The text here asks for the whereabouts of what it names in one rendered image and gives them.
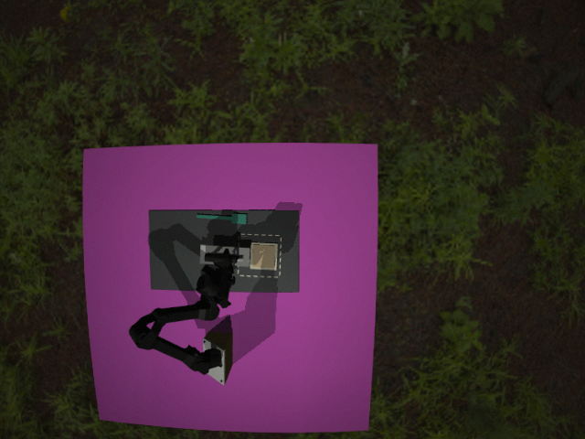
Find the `beige square tile with dark centre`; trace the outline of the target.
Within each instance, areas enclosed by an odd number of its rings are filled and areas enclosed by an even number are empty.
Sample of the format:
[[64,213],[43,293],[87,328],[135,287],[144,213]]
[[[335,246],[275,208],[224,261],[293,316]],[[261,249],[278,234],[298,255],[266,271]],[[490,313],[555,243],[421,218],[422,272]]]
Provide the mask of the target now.
[[250,243],[250,268],[277,271],[278,243]]

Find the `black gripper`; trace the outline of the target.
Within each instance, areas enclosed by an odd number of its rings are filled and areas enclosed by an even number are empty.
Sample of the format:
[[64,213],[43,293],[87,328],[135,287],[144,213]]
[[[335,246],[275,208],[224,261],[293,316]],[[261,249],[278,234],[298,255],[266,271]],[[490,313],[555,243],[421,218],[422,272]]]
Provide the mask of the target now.
[[220,284],[225,284],[229,288],[235,284],[235,276],[232,274],[234,273],[232,259],[229,254],[229,249],[226,249],[223,253],[213,253],[213,261],[214,264],[218,267],[219,273],[217,279],[215,281],[219,282]]

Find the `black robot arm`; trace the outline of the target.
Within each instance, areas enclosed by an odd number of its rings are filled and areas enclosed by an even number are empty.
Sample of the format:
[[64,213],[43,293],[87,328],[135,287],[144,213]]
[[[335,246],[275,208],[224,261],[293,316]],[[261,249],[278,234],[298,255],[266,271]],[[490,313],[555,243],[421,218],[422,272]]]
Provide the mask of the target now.
[[[226,308],[229,302],[229,287],[215,281],[219,270],[205,265],[202,268],[201,276],[197,281],[197,292],[200,295],[200,301],[185,306],[175,306],[169,308],[156,308],[147,316],[142,316],[129,329],[129,335],[138,348],[155,349],[170,357],[183,361],[191,370],[199,371],[203,375],[208,374],[212,368],[222,367],[221,351],[214,348],[199,352],[196,348],[180,348],[163,338],[159,337],[162,326],[170,322],[182,320],[201,319],[207,321],[215,320],[221,308]],[[147,327],[150,323],[154,325]]]

